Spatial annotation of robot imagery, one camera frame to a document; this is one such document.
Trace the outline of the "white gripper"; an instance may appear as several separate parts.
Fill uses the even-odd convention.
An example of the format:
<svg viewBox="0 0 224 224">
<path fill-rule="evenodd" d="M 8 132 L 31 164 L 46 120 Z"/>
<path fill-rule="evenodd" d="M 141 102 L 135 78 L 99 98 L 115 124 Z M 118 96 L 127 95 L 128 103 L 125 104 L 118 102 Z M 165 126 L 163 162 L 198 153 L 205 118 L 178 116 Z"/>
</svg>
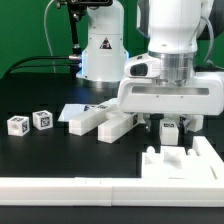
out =
<svg viewBox="0 0 224 224">
<path fill-rule="evenodd" d="M 219 115 L 224 110 L 224 72 L 198 72 L 181 86 L 158 86 L 153 79 L 125 78 L 118 89 L 118 107 L 124 112 Z M 147 132 L 150 114 L 143 114 Z M 186 133 L 190 120 L 181 115 Z"/>
</svg>

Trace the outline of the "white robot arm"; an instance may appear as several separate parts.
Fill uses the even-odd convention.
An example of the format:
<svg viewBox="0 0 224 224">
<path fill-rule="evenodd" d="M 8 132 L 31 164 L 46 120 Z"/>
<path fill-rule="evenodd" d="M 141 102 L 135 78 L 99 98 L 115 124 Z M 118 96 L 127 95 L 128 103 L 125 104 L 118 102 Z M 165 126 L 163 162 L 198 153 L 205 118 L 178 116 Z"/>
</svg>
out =
<svg viewBox="0 0 224 224">
<path fill-rule="evenodd" d="M 118 89 L 123 112 L 219 115 L 224 81 L 197 72 L 197 39 L 214 38 L 224 23 L 224 0 L 139 0 L 138 28 L 148 52 L 127 60 Z"/>
</svg>

